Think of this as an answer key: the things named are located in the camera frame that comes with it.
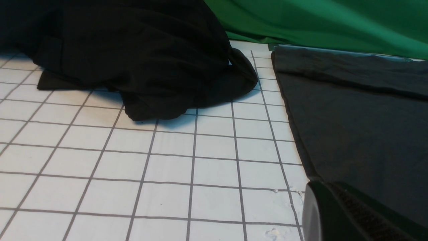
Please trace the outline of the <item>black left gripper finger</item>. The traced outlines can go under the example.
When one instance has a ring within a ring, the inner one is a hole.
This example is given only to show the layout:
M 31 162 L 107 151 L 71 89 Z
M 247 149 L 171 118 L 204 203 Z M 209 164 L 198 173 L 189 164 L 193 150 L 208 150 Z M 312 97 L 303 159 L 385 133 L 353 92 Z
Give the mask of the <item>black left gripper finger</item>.
M 343 182 L 312 180 L 302 212 L 305 241 L 426 241 L 427 228 Z

